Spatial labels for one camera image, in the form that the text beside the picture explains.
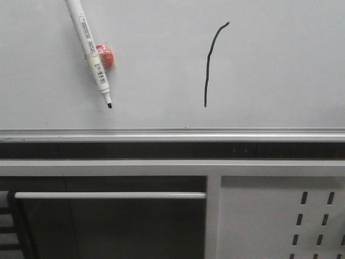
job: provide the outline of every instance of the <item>whiteboard marker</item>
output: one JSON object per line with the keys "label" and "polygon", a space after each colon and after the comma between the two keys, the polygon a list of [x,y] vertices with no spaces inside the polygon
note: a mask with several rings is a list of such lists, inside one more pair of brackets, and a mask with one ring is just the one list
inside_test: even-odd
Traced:
{"label": "whiteboard marker", "polygon": [[112,107],[112,101],[109,93],[109,83],[105,74],[104,67],[101,62],[100,55],[93,41],[87,20],[82,9],[80,0],[65,0],[68,11],[70,12],[74,28],[77,31],[85,58],[91,70],[93,80],[95,81],[99,91],[102,93],[109,108]]}

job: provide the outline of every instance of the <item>perforated metal panel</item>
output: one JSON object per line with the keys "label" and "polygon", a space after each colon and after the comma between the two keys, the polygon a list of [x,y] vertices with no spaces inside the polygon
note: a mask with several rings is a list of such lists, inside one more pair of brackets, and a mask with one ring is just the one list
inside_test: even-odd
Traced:
{"label": "perforated metal panel", "polygon": [[345,258],[345,179],[222,177],[218,258]]}

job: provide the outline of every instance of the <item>white whiteboard surface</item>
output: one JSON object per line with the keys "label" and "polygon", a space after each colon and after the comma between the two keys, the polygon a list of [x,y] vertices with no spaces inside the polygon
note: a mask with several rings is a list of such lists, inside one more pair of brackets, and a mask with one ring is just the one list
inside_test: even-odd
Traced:
{"label": "white whiteboard surface", "polygon": [[[115,52],[108,109],[63,0],[0,1],[0,130],[345,128],[343,0],[82,0]],[[204,108],[206,60],[210,63]]]}

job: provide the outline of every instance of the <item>white horizontal rod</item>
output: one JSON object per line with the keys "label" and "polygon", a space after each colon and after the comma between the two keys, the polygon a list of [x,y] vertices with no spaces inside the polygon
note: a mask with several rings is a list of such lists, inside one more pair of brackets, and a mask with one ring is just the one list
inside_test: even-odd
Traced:
{"label": "white horizontal rod", "polygon": [[206,199],[203,192],[18,192],[16,199]]}

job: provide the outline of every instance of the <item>marker drawn line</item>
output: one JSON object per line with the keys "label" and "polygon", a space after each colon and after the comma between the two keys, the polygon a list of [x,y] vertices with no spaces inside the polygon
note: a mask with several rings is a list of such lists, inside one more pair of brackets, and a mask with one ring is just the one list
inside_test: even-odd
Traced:
{"label": "marker drawn line", "polygon": [[225,27],[227,27],[230,23],[227,22],[226,24],[224,24],[222,27],[220,27],[215,35],[215,37],[213,38],[212,44],[211,44],[211,49],[209,54],[207,55],[207,67],[206,67],[206,81],[205,81],[205,93],[204,93],[204,107],[207,107],[207,88],[209,85],[209,75],[210,75],[210,59],[211,59],[211,55],[213,52],[213,47],[215,46],[216,43],[216,39],[220,33],[220,31],[222,29],[224,29]]}

